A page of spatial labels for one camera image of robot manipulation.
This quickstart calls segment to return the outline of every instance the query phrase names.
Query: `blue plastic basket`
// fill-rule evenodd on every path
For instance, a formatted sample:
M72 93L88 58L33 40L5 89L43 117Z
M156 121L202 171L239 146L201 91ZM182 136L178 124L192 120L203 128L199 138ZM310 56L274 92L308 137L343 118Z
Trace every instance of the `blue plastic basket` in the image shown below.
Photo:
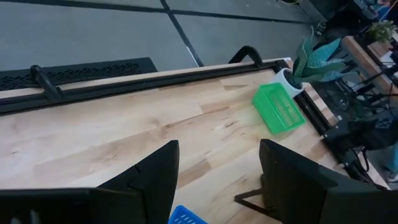
M182 205L175 208L173 215L169 219L169 224L207 224L193 212Z

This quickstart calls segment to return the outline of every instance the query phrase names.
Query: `green plastic basket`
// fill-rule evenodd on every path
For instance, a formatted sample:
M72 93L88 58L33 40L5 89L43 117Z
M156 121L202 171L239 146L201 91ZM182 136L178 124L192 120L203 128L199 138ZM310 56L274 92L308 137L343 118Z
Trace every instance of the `green plastic basket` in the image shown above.
M305 118L280 83L261 85L252 102L272 134L305 124Z

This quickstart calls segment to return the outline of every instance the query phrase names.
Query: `black cable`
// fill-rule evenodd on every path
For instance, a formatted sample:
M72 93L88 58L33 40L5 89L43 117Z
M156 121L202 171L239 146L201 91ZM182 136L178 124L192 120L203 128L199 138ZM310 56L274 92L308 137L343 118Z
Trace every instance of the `black cable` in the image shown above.
M355 86L353 86L352 88L346 83L346 82L344 82L343 80L340 80L340 83L342 84L342 85L344 85L348 90L349 89L351 89L351 91L353 91L353 93L356 93L356 91L354 91L352 88L354 88ZM342 92L342 94L344 94L345 96L346 96L346 99L348 100L348 97L347 97L347 95L349 95L349 93L346 93L344 90L341 90L341 89L338 89L340 92ZM376 94L374 93L374 94L357 94L356 96L376 96ZM372 105L363 105L365 108L372 108L372 109L384 109L384 110L388 110L388 108L387 107L385 107L385 106L372 106Z
M378 94L361 94L361 96L398 96L398 94L397 93L395 93L395 94L378 93Z
M362 82L356 84L354 87L356 87L357 85L360 85L360 84L367 85L367 84L369 84L371 81L375 80L377 77L381 76L382 74L384 74L384 71L381 71L380 73L378 73L378 74L376 74L376 75L374 75L374 76L372 76L372 77L370 77L370 78L368 78L368 79L366 79L366 80L363 80Z
M368 160L368 155L366 154L366 149L362 150L362 155L363 155L363 159L365 160L365 164L366 164L366 172L369 172L369 160Z
M351 89L351 87L349 86L349 85L347 85L347 83L346 82L344 82L343 80L338 80L338 82L340 83L340 85L344 85L348 90L349 89ZM342 89L340 89L340 88L337 88L336 90L331 90L331 89L329 89L330 91L333 91L333 92L340 92L340 93L342 93L342 94L344 94L344 96L345 96L345 99L346 99L346 101L347 101L347 104L349 105L350 104L350 102L349 102L349 99L348 99L348 95L350 95L350 93L346 93L344 90L342 90ZM333 96L335 96L335 94L334 95L330 95L327 91L326 91L326 93L327 93L327 98L331 98L331 97L333 97ZM336 108L338 108L338 109L341 109L342 111L344 111L344 112L346 112L346 109L349 107L348 105L347 105L347 108L341 108L340 107L340 105L337 105L332 99L329 101L329 102L331 102ZM362 104L363 105L363 107L364 108L366 108L367 110L377 110L377 109L383 109L383 110L388 110L388 108L386 107L386 106L372 106L372 105L364 105L364 104ZM356 116L358 116L359 114L361 114L359 111L358 111L358 109L357 109L357 107L355 106L355 105L353 105L353 108L354 108L354 110L355 110L355 112L357 113L357 115Z
M354 154L354 156L355 156L355 159L358 161L358 165L360 165L361 167L362 167L362 169L364 169L363 168L363 166L362 166L362 163L361 163L361 160L359 159L359 156L358 156L358 154L356 153L356 151L354 150L354 149L349 149L353 154ZM365 160L365 165L366 165L366 169L364 169L366 172L369 172L369 161L368 161L368 155L366 155L366 149L364 149L363 151L362 151L362 154L363 154L363 158L364 158L364 160Z
M388 106L388 109L389 109L389 111L390 111L392 117L393 117L394 119L397 119L397 117L396 117L396 115L394 114L394 112L392 112L392 110L391 110L391 105L390 105L391 92L392 92L392 87L393 87L393 86L394 86L394 84L391 83L391 87L390 87L390 91L389 91L389 95L390 95L390 96L388 97L387 106Z

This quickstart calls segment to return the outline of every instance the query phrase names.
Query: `gray floor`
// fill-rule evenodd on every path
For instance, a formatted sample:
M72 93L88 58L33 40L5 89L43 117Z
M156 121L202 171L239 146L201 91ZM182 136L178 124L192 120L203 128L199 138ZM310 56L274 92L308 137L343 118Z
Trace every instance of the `gray floor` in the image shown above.
M387 180L389 172L384 165L389 162L390 158L392 158L392 147L388 149L368 151L368 158L384 180ZM388 183L388 185L392 190L398 190L398 183Z
M276 0L167 0L171 9L307 21L298 6Z
M162 7L160 0L87 0ZM298 6L271 0L167 0L172 9L305 21ZM310 26L177 16L205 65L251 45L263 58L295 57ZM0 70L150 57L159 71L196 67L166 14L0 2Z
M298 24L197 16L176 18L205 65L226 63L244 45L255 47L262 58L294 57L303 37L311 35L309 26Z

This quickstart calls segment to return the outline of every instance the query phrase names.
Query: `wooden table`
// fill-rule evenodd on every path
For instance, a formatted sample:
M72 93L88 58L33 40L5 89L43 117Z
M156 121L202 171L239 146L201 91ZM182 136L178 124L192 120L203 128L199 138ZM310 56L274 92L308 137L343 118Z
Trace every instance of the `wooden table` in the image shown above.
M341 41L341 46L344 50L348 52L349 55L353 56L354 61L356 64L361 67L363 70L366 71L366 73L369 75L367 78L371 78L378 73L381 72L381 69L379 66L372 60L372 58L365 52L365 50L360 46L357 41L355 41L354 37L352 36L347 36L343 38ZM390 93L390 88L391 88L391 80L388 79L385 75L382 75L374 80L376 84L378 84L381 89L383 90L384 94L389 94ZM398 88L393 85L392 94L398 94Z
M89 86L239 64L150 73L61 86ZM0 188L96 187L169 140L180 143L174 206L183 204L209 223L277 223L235 202L260 186L260 139L272 139L320 164L337 168L307 122L273 136L251 99L272 70L157 88L0 117ZM310 86L326 118L333 114ZM1 96L31 90L0 92ZM371 177L386 185L371 167ZM254 203L261 199L254 198Z

